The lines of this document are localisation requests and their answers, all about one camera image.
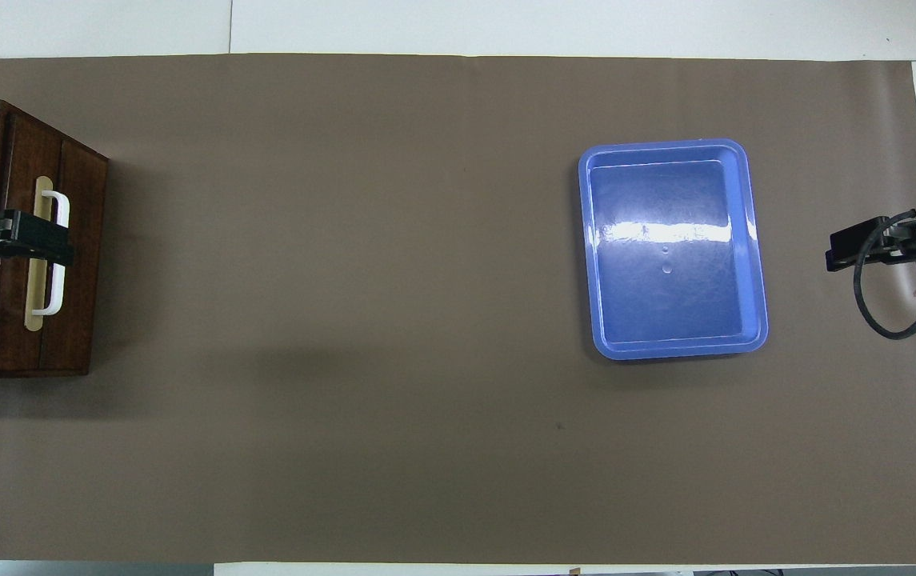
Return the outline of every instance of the wooden box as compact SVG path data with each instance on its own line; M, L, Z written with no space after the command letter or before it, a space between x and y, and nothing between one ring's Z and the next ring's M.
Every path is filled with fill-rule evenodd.
M41 189L41 182L51 180L53 189L70 200L70 244L76 251L74 262L66 267L62 308L41 317L40 328L26 325L27 293L41 291L44 298L54 266L41 260L0 258L0 377L87 373L106 168L101 154L0 101L0 212L15 208L33 213L36 183ZM32 282L29 269L34 266L38 273ZM43 287L34 288L40 282Z

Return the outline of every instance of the black cable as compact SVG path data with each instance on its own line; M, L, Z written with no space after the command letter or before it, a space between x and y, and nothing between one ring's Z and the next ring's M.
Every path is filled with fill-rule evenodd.
M867 309L866 302L864 302L863 299L863 265L866 263L867 256L870 255L870 248L874 247L874 242L885 233L885 230L888 230L891 226L897 225L897 223L902 222L902 220L914 218L915 215L916 210L907 210L879 223L878 227L875 227L874 232L871 232L870 236L867 236L866 240L863 241L863 245L859 249L859 255L856 257L856 270L853 270L852 273L852 291L856 294L856 307L859 307L859 313L863 314L863 320L865 320L867 324L870 324L870 328L874 328L874 332L890 340L901 340L914 335L916 333L916 320L914 320L914 323L908 325L907 328L898 332L890 331L875 320L874 315L870 313L870 309Z

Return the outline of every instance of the drawer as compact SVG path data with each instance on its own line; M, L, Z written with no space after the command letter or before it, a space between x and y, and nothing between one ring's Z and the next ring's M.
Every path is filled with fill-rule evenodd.
M34 180L38 176L58 180L62 142L27 117L11 114L7 120L4 147L8 162L4 164L0 207L33 213ZM29 266L30 260L24 258L0 258L0 372L38 368L42 332L25 328Z
M77 252L66 269L63 308L43 323L38 368L84 373L91 358L106 164L83 147L64 142L56 187L70 198L70 244Z

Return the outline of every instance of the white table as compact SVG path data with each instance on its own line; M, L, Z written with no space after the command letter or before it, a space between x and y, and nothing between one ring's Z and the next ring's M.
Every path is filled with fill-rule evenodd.
M900 59L914 61L916 88L916 2L0 0L0 58L227 52ZM249 564L220 565L217 573L499 575L569 568ZM692 569L700 566L583 566L582 572Z

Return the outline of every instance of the blue plastic tray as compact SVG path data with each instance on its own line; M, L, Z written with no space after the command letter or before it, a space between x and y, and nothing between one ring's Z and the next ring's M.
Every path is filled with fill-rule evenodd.
M578 164L593 340L614 360L767 339L746 151L729 139L592 147Z

